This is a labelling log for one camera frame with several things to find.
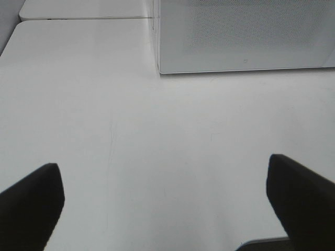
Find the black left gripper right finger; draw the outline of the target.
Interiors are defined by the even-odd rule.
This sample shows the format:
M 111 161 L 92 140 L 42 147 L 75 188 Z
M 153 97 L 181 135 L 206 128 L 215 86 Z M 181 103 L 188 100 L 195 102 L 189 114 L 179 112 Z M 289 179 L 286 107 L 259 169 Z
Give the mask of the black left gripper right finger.
M 266 195 L 295 250 L 334 250 L 333 182 L 283 154 L 273 154 Z

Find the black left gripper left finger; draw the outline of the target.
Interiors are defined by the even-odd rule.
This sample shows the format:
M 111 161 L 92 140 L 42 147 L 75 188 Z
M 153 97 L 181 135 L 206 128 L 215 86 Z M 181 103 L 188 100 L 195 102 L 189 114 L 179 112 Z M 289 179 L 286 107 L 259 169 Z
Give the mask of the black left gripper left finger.
M 63 207 L 56 163 L 39 167 L 1 192 L 1 250 L 44 250 Z

